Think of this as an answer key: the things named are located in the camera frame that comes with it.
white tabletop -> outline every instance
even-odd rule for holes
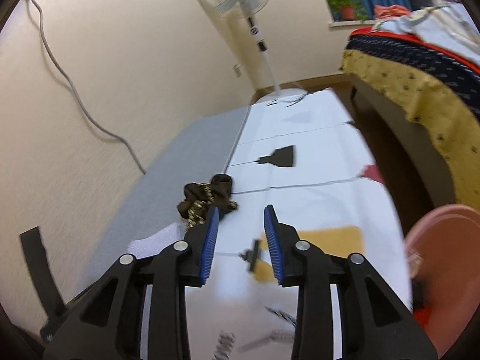
[[[358,227],[365,256],[410,306],[410,280],[397,213],[382,184],[359,177],[374,159],[360,133],[348,124],[350,115],[331,90],[288,105],[278,102],[251,107],[226,171],[234,179],[231,199],[238,203],[238,210],[220,222],[206,286],[186,290],[193,360],[214,358],[219,340],[223,349],[229,348],[231,360],[290,359],[294,328],[266,308],[295,318],[297,288],[258,283],[238,256],[262,236],[267,204],[273,204],[280,222],[297,231]],[[292,168],[254,162],[289,145],[295,146]],[[334,357],[340,358],[338,299],[332,288]]]

navy blue patterned fabric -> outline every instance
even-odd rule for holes
[[[406,40],[374,35],[354,35],[346,48],[430,74],[448,86],[480,122],[480,76],[452,57]]]

gray cable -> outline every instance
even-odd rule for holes
[[[82,101],[80,100],[80,95],[77,92],[77,89],[75,88],[74,82],[71,80],[69,75],[65,73],[65,71],[62,69],[62,67],[59,65],[55,57],[53,56],[52,51],[50,50],[49,44],[47,43],[47,40],[45,38],[45,33],[43,32],[43,11],[42,8],[40,8],[40,5],[38,5],[36,0],[32,0],[33,5],[38,9],[38,12],[40,13],[40,35],[42,37],[42,42],[43,45],[45,46],[46,52],[49,54],[50,59],[52,60],[53,64],[57,67],[58,71],[66,78],[68,83],[70,84],[71,90],[73,92],[73,97],[75,98],[75,101],[77,102],[78,106],[81,108],[87,119],[95,126],[97,127],[100,131],[104,132],[105,134],[109,135],[110,137],[114,137],[118,139],[120,142],[122,142],[128,149],[128,151],[131,154],[131,157],[137,164],[138,168],[140,171],[145,175],[147,172],[143,168],[142,164],[140,163],[140,160],[138,159],[137,155],[135,154],[135,151],[132,149],[130,144],[127,142],[126,139],[122,138],[120,135],[117,135],[111,131],[108,131],[106,128],[102,127],[93,117],[88,113],[87,109],[83,105]]]

window sill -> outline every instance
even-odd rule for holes
[[[352,26],[373,26],[376,23],[376,20],[352,20],[352,21],[334,21],[328,24],[328,27],[352,27]]]

fan pole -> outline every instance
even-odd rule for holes
[[[267,46],[265,45],[265,40],[263,40],[263,37],[260,33],[260,29],[258,28],[257,25],[255,25],[254,15],[251,15],[251,16],[247,17],[247,21],[248,21],[248,25],[250,26],[250,34],[256,40],[257,47],[263,55],[263,59],[264,59],[265,64],[267,66],[268,73],[270,74],[270,79],[272,80],[272,83],[273,83],[275,96],[278,98],[278,97],[281,96],[280,85],[278,85],[278,81],[275,78],[275,74],[273,74],[273,70],[272,70],[272,67],[270,65],[270,61],[268,60]]]

